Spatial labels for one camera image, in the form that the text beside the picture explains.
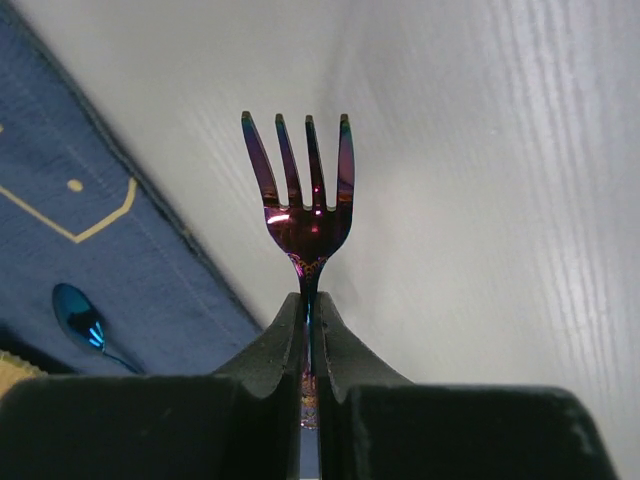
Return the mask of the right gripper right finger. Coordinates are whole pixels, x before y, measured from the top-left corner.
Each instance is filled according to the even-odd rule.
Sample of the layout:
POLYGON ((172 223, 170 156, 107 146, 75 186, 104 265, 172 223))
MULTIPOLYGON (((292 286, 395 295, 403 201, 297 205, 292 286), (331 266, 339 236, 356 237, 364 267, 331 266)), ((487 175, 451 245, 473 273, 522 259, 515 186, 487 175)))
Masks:
POLYGON ((616 478, 569 391, 413 383, 345 325, 329 294, 315 315, 322 478, 616 478))

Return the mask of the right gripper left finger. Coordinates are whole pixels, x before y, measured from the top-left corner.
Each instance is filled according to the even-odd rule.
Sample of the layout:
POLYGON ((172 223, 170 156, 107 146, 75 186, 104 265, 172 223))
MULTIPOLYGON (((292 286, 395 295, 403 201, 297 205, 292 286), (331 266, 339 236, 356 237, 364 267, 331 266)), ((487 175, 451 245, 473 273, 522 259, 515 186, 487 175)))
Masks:
POLYGON ((24 380, 1 400, 5 479, 296 479, 303 303, 206 375, 24 380))

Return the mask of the blue handled cutlery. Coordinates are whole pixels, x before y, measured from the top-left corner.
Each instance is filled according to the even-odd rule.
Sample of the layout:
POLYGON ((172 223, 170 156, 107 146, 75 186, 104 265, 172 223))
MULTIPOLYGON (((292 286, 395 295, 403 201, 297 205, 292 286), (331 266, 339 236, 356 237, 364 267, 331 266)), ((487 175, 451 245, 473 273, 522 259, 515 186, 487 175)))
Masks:
POLYGON ((106 358, 133 374, 143 371, 108 351, 106 320, 77 287, 58 283, 51 294, 53 312, 63 333, 81 350, 106 358))

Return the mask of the iridescent purple fork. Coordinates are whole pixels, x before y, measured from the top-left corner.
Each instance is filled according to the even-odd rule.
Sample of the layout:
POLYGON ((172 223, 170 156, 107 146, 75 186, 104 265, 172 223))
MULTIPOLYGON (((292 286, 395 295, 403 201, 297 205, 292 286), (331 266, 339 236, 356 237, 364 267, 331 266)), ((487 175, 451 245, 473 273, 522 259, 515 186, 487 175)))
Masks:
POLYGON ((322 270, 346 241, 352 226, 355 154, 349 117, 339 124, 336 205, 327 203, 326 187, 313 117, 305 119, 311 179, 311 204, 305 205, 299 172, 284 117, 275 117, 275 127, 284 168, 288 203, 280 202, 271 163, 252 115, 241 114, 241 127, 249 159, 263 202, 266 228, 292 262, 299 281, 304 311, 305 360, 301 377, 303 428, 318 428, 317 380, 313 365, 314 308, 322 270))

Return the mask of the yellow woven round coaster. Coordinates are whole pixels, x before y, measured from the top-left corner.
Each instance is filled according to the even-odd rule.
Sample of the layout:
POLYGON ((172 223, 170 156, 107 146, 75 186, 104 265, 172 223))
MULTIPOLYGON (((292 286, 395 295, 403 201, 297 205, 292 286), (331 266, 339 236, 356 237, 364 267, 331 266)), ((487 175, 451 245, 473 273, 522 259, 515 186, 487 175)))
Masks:
POLYGON ((45 372, 8 351, 0 351, 0 396, 22 380, 45 375, 45 372))

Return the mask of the blue placemat cloth gold pattern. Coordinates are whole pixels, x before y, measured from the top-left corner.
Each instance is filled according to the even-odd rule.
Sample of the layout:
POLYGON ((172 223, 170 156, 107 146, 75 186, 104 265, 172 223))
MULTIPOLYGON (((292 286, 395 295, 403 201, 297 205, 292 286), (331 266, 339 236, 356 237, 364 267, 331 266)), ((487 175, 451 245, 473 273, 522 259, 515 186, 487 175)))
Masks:
POLYGON ((152 375, 216 369, 260 334, 15 7, 1 5, 1 346, 39 367, 120 375, 72 341, 55 285, 101 310, 111 352, 152 375))

